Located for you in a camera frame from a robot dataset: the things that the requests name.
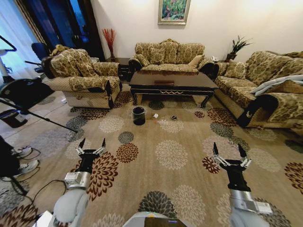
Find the sneaker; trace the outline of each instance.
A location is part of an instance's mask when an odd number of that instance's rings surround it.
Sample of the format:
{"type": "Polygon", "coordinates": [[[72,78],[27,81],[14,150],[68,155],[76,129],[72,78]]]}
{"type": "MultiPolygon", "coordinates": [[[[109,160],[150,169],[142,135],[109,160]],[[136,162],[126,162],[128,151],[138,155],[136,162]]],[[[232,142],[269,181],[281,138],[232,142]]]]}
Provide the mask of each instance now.
{"type": "Polygon", "coordinates": [[[25,148],[20,148],[18,150],[13,149],[12,150],[12,155],[18,155],[19,157],[26,157],[28,156],[33,149],[30,146],[26,146],[25,148]]]}
{"type": "Polygon", "coordinates": [[[18,173],[16,175],[14,175],[14,177],[18,177],[22,174],[27,174],[31,171],[33,171],[34,169],[36,169],[39,165],[39,160],[34,160],[25,164],[20,164],[20,167],[18,169],[18,173]]]}

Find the small black trash can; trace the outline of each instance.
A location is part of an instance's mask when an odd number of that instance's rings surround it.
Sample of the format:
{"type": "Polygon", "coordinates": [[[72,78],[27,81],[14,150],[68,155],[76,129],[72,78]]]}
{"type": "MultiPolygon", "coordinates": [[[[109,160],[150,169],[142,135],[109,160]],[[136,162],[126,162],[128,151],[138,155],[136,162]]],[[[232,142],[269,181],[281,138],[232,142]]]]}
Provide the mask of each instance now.
{"type": "Polygon", "coordinates": [[[133,122],[135,125],[143,125],[145,123],[145,110],[143,107],[133,109],[133,122]]]}
{"type": "Polygon", "coordinates": [[[27,119],[20,115],[18,110],[13,109],[0,113],[0,119],[12,128],[18,128],[27,122],[27,119]]]}

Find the side table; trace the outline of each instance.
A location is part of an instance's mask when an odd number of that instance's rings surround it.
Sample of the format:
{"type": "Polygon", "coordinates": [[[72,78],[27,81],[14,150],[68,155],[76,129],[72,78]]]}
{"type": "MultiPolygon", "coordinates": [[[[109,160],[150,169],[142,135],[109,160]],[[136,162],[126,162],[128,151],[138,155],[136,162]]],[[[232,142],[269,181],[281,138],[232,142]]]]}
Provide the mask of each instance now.
{"type": "MultiPolygon", "coordinates": [[[[112,62],[110,58],[105,60],[106,62],[112,62]]],[[[115,58],[116,63],[120,64],[120,79],[121,80],[129,80],[129,67],[128,67],[129,58],[115,58]]]]}

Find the potted plant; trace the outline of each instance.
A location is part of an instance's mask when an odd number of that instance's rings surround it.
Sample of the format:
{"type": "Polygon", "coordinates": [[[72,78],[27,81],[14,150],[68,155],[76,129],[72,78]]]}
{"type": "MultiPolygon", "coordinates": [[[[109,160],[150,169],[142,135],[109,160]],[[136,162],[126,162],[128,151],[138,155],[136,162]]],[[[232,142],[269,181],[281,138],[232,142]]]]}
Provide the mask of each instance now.
{"type": "Polygon", "coordinates": [[[106,39],[106,42],[107,42],[107,45],[108,45],[108,48],[110,51],[110,59],[112,62],[115,62],[113,44],[114,44],[116,33],[112,28],[111,29],[103,28],[102,33],[106,39]]]}
{"type": "Polygon", "coordinates": [[[229,62],[230,59],[234,60],[237,56],[237,52],[247,45],[250,45],[248,43],[248,40],[244,40],[244,37],[240,38],[240,36],[238,35],[237,42],[235,42],[235,40],[232,40],[232,52],[227,54],[225,62],[229,62]]]}

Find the doorway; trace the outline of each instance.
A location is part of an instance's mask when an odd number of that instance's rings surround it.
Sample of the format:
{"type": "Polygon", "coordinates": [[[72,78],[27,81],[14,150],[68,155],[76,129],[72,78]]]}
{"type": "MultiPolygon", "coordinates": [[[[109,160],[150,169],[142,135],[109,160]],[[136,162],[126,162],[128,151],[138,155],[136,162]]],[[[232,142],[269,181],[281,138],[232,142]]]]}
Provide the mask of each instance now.
{"type": "Polygon", "coordinates": [[[57,44],[85,49],[104,60],[91,4],[84,0],[26,0],[24,4],[50,50],[57,44]]]}

